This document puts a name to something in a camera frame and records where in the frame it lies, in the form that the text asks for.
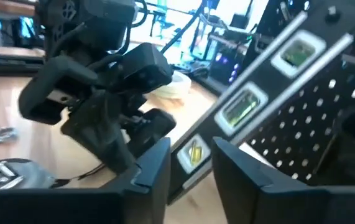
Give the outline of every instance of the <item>wooden surface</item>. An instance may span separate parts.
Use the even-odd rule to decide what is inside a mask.
[[[43,57],[45,52],[40,49],[24,49],[19,47],[0,47],[0,55]]]
[[[32,17],[35,14],[35,7],[28,4],[0,0],[0,13],[17,17]]]
[[[12,126],[19,132],[19,140],[0,145],[0,159],[27,158],[38,162],[58,178],[83,174],[99,161],[76,142],[60,133],[60,124],[47,126],[22,119],[17,107],[20,91],[27,78],[0,78],[0,127]],[[197,84],[193,83],[189,95],[182,100],[166,100],[149,95],[142,107],[147,111],[162,108],[174,115],[177,126],[168,136],[175,142],[215,101]],[[72,182],[68,187],[99,187],[114,177],[109,170]],[[167,208],[166,224],[225,224],[221,202],[213,175],[202,180],[186,196]]]

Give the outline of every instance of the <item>roll of tape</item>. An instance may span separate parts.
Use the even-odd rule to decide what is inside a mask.
[[[172,82],[161,86],[152,93],[162,98],[183,98],[188,94],[191,88],[191,79],[181,72],[174,71]]]

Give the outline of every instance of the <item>metal part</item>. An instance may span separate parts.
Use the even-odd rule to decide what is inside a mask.
[[[24,178],[8,168],[6,161],[0,162],[0,189],[10,189],[19,184]]]
[[[284,15],[285,21],[291,21],[292,16],[290,15],[290,13],[288,11],[287,4],[285,2],[281,2],[280,8],[281,8],[282,15]]]
[[[73,106],[78,99],[74,96],[64,93],[60,90],[53,90],[48,96],[47,99],[56,101],[57,103],[61,103],[66,106]]]
[[[17,139],[17,131],[14,128],[0,129],[0,143],[5,143]]]
[[[56,178],[33,161],[27,159],[3,159],[0,161],[0,190],[46,189]]]

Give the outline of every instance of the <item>yellow label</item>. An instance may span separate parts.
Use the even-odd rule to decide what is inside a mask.
[[[191,149],[188,151],[191,157],[191,165],[197,165],[202,159],[202,146],[196,140],[192,142]]]

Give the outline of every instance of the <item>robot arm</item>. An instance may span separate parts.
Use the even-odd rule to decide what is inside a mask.
[[[19,97],[21,115],[40,123],[60,122],[67,109],[62,133],[117,173],[175,127],[164,111],[139,110],[143,94],[170,83],[173,71],[152,44],[124,54],[135,16],[133,0],[39,1],[35,28],[45,30],[46,63]]]

